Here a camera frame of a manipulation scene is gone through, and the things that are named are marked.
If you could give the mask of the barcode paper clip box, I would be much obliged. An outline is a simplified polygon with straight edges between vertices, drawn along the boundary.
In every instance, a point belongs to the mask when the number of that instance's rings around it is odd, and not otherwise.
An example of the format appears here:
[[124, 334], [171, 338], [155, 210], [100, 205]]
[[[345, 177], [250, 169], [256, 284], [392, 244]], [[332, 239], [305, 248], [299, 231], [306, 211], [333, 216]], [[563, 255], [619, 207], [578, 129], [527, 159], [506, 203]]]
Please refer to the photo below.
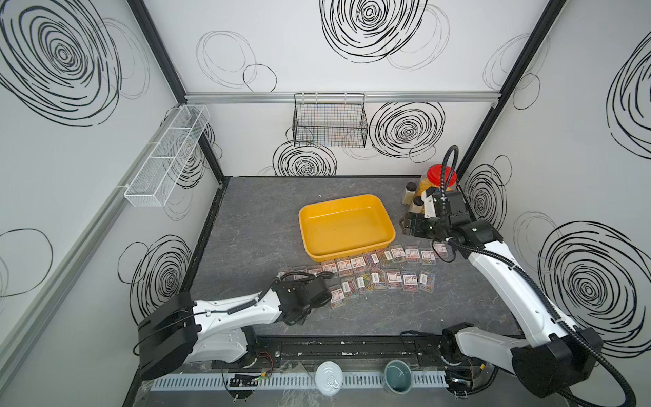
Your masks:
[[354, 278], [348, 278], [341, 281], [344, 298], [349, 300], [359, 296], [359, 290]]

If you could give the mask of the twelfth clear paper clip box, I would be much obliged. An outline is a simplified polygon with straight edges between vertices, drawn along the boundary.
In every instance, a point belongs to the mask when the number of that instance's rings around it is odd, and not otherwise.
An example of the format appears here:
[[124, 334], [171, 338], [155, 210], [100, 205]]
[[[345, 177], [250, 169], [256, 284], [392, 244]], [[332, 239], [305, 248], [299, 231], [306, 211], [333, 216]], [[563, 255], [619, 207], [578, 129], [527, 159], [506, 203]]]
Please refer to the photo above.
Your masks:
[[423, 265], [435, 265], [437, 260], [437, 255], [431, 248], [421, 248], [420, 249], [420, 258]]

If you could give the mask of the second row clear clip box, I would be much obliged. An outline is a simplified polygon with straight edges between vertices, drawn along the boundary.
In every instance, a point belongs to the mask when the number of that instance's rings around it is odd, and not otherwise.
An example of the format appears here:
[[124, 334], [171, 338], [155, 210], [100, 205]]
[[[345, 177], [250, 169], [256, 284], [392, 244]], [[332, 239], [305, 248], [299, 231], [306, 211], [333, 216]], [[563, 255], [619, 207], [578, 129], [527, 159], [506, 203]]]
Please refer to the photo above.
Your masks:
[[373, 291], [373, 285], [371, 282], [371, 275], [369, 273], [361, 273], [355, 276], [354, 278], [355, 285], [357, 287], [357, 292], [359, 294], [368, 293]]

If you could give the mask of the second row end barcode box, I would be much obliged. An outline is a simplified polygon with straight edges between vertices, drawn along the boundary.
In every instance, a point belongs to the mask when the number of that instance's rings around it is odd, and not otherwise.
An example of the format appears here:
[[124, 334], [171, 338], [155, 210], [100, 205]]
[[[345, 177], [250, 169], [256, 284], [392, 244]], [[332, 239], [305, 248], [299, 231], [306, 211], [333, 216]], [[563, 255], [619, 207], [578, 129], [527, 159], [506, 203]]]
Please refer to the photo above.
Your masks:
[[422, 271], [418, 276], [418, 288], [420, 291], [432, 293], [434, 291], [436, 275], [430, 271]]

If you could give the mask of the yellow plastic storage tray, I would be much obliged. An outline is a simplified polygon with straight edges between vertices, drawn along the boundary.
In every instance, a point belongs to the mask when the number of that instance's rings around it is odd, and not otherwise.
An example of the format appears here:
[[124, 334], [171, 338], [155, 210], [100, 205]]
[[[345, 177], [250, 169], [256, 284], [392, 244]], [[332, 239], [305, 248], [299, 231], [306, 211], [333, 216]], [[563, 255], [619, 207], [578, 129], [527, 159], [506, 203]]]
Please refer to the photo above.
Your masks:
[[384, 249], [396, 238], [383, 202], [371, 194], [306, 205], [298, 222], [304, 250], [315, 262]]

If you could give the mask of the second row red label box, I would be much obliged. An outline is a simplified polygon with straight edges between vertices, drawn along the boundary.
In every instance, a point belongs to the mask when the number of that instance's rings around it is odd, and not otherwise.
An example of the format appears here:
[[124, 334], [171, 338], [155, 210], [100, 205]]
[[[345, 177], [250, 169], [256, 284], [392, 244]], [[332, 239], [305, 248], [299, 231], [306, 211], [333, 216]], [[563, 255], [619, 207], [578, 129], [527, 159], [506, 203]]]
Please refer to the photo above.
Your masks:
[[400, 290], [403, 288], [402, 273], [397, 270], [386, 271], [387, 287], [389, 290]]

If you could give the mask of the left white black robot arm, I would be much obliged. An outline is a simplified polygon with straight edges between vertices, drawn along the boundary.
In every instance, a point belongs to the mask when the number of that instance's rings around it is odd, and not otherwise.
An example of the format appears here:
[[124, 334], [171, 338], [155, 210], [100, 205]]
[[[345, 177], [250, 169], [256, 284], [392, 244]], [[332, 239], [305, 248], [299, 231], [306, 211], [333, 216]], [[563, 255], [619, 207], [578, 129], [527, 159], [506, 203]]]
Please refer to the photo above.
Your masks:
[[304, 324], [312, 310], [331, 302], [327, 282], [334, 277], [295, 271], [247, 296], [210, 301], [194, 300], [188, 292], [172, 296], [137, 326], [140, 378], [154, 380], [187, 363], [249, 358], [257, 352], [253, 326]]

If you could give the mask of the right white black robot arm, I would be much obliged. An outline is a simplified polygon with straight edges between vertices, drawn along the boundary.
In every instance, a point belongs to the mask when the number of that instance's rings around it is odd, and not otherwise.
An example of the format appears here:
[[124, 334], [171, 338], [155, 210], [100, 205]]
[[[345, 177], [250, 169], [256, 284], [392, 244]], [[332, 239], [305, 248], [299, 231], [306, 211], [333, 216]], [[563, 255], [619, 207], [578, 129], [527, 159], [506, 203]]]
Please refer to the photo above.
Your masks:
[[457, 324], [437, 337], [443, 362], [480, 359], [515, 375], [539, 398], [557, 393], [581, 406], [590, 403], [569, 388], [587, 380], [600, 365], [622, 389], [623, 405], [636, 405], [632, 386], [603, 356], [602, 338], [579, 327], [551, 301], [520, 267], [498, 230], [475, 217], [463, 193], [428, 188], [410, 200], [401, 226], [406, 234], [447, 244], [470, 261], [508, 306], [523, 334], [516, 339]]

